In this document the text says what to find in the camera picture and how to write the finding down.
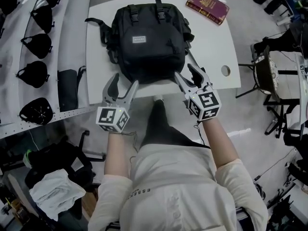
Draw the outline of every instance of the round hole in table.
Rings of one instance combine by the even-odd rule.
[[[231,70],[227,65],[223,65],[221,67],[221,73],[223,74],[223,76],[228,77],[231,73]]]

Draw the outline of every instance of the concrete floor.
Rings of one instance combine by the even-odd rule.
[[[91,0],[91,6],[109,0]],[[279,28],[275,22],[277,18],[267,15],[262,6],[255,4],[252,0],[226,0],[230,7],[227,20],[234,41],[239,63],[250,63],[250,44],[262,40],[265,36],[271,36],[285,31]],[[273,52],[272,59],[279,69],[294,69],[295,63],[287,59],[280,52]],[[239,99],[236,94],[242,93],[253,87],[253,76],[249,69],[240,68],[242,87],[237,90],[220,90],[222,109],[219,119],[226,132],[233,141],[240,158],[247,167],[252,178],[263,173],[266,169],[286,156],[291,147],[284,145],[282,138],[276,139],[275,134],[265,136],[264,131],[273,120],[273,115],[267,112],[262,105],[265,95],[259,91],[250,93]],[[282,98],[296,98],[299,96],[297,77],[280,76],[278,87]],[[192,140],[199,140],[199,135],[193,125],[196,120],[185,109],[182,94],[168,95],[164,97],[167,116],[170,125],[187,135]],[[127,132],[136,131],[138,134],[137,148],[144,135],[153,101],[151,98],[137,99],[131,107],[131,119],[126,127]],[[96,114],[85,114],[65,120],[66,130],[72,142],[78,144],[82,130],[89,129],[91,134],[85,141],[85,148],[92,151],[106,151],[107,134],[95,125]],[[128,158],[135,154],[132,148],[133,137],[126,137]],[[258,181],[266,192],[266,200],[272,199],[279,188],[286,181],[287,170],[284,168],[286,162],[295,156],[292,151],[284,160],[268,171]],[[95,163],[97,179],[103,174],[103,164]]]

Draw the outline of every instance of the book cover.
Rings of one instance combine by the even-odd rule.
[[[187,0],[186,6],[198,11],[218,25],[226,19],[229,7],[219,0]]]

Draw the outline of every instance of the white marker cube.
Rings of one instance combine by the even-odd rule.
[[[221,102],[216,90],[189,96],[188,109],[198,118],[198,121],[216,117],[220,108]]]
[[[98,107],[96,124],[106,132],[121,133],[129,120],[124,108]]]

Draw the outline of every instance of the backpack buckle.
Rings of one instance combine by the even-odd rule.
[[[130,15],[131,15],[131,21],[132,22],[139,22],[138,12],[132,12]]]
[[[158,14],[158,19],[161,20],[165,20],[166,16],[165,16],[165,11],[163,8],[157,8],[157,14]]]

